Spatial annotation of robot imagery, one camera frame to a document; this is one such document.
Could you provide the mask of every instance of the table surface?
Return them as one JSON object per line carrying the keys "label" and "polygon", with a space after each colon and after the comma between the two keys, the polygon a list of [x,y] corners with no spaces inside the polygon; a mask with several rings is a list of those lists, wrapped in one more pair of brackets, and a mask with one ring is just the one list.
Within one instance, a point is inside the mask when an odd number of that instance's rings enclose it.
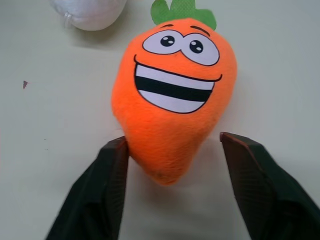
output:
{"label": "table surface", "polygon": [[[154,26],[128,0],[99,32],[66,29],[46,0],[0,1],[0,239],[42,240],[71,185],[121,134],[111,89],[130,40]],[[233,46],[238,78],[186,176],[160,187],[129,163],[120,240],[248,240],[219,132],[269,150],[320,205],[319,0],[197,0]],[[29,84],[23,89],[23,82]]]}

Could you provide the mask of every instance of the small dark speck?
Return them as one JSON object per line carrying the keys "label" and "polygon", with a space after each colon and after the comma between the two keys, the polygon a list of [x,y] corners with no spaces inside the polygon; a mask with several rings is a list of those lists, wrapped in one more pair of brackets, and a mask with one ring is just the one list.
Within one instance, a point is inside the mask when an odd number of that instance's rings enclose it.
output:
{"label": "small dark speck", "polygon": [[23,89],[25,89],[25,88],[26,88],[27,84],[28,84],[28,82],[27,82],[27,81],[23,81]]}

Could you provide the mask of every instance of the black mouth stripe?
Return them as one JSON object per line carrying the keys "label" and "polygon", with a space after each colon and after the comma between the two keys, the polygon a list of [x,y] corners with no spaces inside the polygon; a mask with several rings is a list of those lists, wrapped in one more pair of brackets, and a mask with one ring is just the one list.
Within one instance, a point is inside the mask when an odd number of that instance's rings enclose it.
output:
{"label": "black mouth stripe", "polygon": [[142,76],[135,76],[135,85],[140,91],[151,92],[194,102],[206,102],[212,93],[212,89],[194,89],[185,86],[173,85]]}

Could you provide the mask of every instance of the orange plush carrot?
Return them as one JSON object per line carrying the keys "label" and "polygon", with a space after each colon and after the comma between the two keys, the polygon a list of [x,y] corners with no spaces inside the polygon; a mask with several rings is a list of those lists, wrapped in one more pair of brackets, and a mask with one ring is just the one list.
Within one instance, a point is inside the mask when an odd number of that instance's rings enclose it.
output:
{"label": "orange plush carrot", "polygon": [[157,26],[129,44],[112,91],[112,109],[130,154],[161,185],[186,173],[223,114],[237,63],[215,32],[209,10],[194,0],[156,0]]}

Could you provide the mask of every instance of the carrot top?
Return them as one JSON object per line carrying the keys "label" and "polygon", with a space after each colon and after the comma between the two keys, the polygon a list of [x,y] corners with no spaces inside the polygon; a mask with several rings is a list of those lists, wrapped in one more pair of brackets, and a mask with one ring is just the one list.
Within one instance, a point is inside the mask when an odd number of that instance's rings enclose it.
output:
{"label": "carrot top", "polygon": [[172,0],[170,9],[166,0],[155,0],[151,7],[151,17],[156,25],[176,19],[193,18],[213,30],[217,27],[216,18],[212,11],[196,9],[195,0]]}

